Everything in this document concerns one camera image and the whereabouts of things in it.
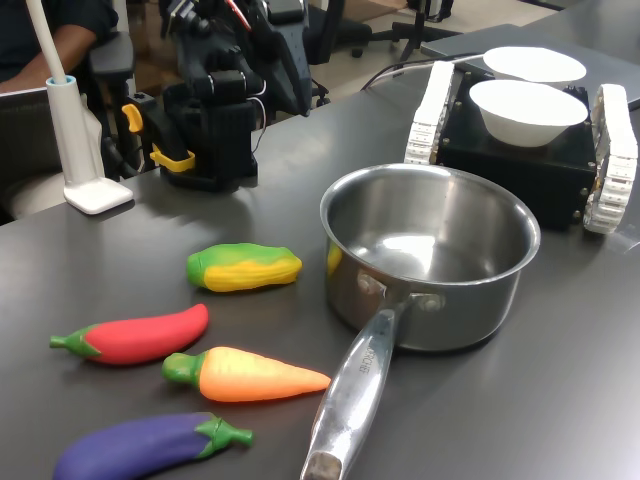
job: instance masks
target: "white bowl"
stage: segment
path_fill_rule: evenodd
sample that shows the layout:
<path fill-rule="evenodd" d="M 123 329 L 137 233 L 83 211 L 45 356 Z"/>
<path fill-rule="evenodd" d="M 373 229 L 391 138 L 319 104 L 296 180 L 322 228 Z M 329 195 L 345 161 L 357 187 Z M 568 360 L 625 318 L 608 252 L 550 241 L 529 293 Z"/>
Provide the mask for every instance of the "white bowl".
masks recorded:
<path fill-rule="evenodd" d="M 547 48 L 494 48 L 484 54 L 483 60 L 496 79 L 544 83 L 560 90 L 587 74 L 579 61 Z"/>
<path fill-rule="evenodd" d="M 471 87 L 469 95 L 489 133 L 518 147 L 546 145 L 588 115 L 580 100 L 540 83 L 487 80 Z"/>

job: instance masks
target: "stainless steel saucepan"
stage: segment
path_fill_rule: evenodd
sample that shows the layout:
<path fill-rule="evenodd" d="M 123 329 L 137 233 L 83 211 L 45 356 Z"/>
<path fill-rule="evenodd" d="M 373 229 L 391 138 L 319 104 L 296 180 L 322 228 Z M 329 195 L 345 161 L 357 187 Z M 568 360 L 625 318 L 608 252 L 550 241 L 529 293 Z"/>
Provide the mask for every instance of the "stainless steel saucepan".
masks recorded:
<path fill-rule="evenodd" d="M 509 311 L 540 227 L 514 195 L 475 175 L 392 164 L 353 172 L 320 204 L 327 295 L 361 329 L 314 422 L 302 480 L 342 480 L 362 446 L 394 345 L 456 350 Z"/>

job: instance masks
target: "person's arm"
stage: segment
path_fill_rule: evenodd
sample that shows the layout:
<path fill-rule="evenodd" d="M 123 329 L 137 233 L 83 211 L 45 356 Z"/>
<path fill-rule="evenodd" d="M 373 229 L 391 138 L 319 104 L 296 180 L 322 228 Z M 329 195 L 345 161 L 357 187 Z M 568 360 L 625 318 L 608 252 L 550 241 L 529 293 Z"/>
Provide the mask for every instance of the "person's arm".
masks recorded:
<path fill-rule="evenodd" d="M 56 30 L 53 41 L 65 72 L 70 72 L 78 66 L 96 38 L 96 34 L 91 30 L 77 25 L 63 25 Z M 40 52 L 18 75 L 0 83 L 0 93 L 43 87 L 50 76 L 47 62 Z"/>

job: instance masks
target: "lamp base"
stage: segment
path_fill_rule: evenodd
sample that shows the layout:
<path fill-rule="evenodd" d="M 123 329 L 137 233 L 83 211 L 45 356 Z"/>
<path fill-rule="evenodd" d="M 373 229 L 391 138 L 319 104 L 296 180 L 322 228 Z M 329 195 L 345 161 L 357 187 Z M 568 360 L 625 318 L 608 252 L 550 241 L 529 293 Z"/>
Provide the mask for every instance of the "lamp base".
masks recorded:
<path fill-rule="evenodd" d="M 98 177 L 84 183 L 64 186 L 64 198 L 70 205 L 96 215 L 133 199 L 133 192 L 108 178 Z"/>

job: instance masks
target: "purple eggplant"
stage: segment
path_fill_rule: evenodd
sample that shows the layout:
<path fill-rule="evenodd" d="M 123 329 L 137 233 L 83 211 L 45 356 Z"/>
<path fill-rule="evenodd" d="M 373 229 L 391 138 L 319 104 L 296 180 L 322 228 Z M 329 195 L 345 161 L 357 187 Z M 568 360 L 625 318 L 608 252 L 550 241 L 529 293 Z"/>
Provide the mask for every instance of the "purple eggplant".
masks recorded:
<path fill-rule="evenodd" d="M 253 433 L 211 413 L 161 415 L 83 437 L 60 457 L 53 480 L 130 480 L 205 458 L 230 442 L 250 446 Z"/>

